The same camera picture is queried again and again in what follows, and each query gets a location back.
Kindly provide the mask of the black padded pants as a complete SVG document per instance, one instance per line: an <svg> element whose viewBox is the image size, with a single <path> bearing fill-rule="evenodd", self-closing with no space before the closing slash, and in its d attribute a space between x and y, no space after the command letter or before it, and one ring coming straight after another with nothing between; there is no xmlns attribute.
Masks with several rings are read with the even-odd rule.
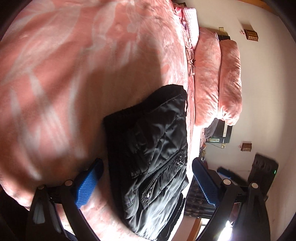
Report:
<svg viewBox="0 0 296 241"><path fill-rule="evenodd" d="M114 203L123 223L148 240L167 240L185 204L186 105L181 85L165 85L103 120Z"/></svg>

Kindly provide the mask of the dark patterned curtain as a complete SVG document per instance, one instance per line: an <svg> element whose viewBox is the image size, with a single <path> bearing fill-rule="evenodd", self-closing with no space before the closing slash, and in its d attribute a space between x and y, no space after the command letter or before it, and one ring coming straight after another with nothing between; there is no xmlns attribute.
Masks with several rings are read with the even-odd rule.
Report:
<svg viewBox="0 0 296 241"><path fill-rule="evenodd" d="M209 204L204 196L195 177L191 181L189 191L186 196L185 212L186 216L195 218L210 219L215 211L215 206Z"/></svg>

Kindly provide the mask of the black headboard with white stripe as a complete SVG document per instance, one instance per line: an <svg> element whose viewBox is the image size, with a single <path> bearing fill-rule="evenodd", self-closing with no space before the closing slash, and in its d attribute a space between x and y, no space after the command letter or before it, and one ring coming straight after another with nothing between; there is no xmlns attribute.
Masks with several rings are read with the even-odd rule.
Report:
<svg viewBox="0 0 296 241"><path fill-rule="evenodd" d="M228 144L230 143L233 126L229 126L225 121L219 120L214 134L206 139L207 143Z"/></svg>

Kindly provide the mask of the grey pillow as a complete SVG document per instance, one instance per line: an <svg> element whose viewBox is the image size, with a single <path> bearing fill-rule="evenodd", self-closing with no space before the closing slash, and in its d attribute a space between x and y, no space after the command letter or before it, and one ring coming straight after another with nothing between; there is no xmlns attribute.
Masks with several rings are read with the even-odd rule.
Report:
<svg viewBox="0 0 296 241"><path fill-rule="evenodd" d="M219 120L217 118L214 118L210 126L205 128L205 132L204 132L205 139L210 138L214 134L215 129L217 128L218 122Z"/></svg>

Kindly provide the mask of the rolled pink quilt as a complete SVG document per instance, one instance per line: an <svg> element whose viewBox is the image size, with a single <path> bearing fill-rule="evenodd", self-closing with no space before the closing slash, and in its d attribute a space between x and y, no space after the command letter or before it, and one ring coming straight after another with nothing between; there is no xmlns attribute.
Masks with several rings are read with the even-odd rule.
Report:
<svg viewBox="0 0 296 241"><path fill-rule="evenodd" d="M233 126L242 112L240 51L233 40L199 29L195 51L195 125L207 128L215 118Z"/></svg>

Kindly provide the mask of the pink floral bed blanket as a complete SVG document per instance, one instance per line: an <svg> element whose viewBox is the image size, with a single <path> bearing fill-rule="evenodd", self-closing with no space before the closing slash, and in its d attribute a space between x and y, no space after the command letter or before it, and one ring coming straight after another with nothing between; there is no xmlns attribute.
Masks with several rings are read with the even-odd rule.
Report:
<svg viewBox="0 0 296 241"><path fill-rule="evenodd" d="M40 185L60 185L107 161L103 118L167 84L188 93L188 158L195 134L187 36L173 1L32 1L1 40L1 240L25 240Z"/></svg>

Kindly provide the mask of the white folded towel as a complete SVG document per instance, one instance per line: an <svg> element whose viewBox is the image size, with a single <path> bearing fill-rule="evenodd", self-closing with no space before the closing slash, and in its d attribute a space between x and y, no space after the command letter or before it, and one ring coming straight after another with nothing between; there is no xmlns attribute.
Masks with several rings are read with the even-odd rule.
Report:
<svg viewBox="0 0 296 241"><path fill-rule="evenodd" d="M183 8L182 15L187 24L187 30L191 39L193 49L196 49L199 40L199 25L197 18L197 11L195 8Z"/></svg>

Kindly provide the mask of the brown square wall lamp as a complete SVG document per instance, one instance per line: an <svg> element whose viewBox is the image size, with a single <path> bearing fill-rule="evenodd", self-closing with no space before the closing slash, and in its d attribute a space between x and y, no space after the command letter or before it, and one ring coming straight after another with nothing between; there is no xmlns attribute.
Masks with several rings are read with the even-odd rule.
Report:
<svg viewBox="0 0 296 241"><path fill-rule="evenodd" d="M241 152L251 152L252 142L242 142L240 146Z"/></svg>

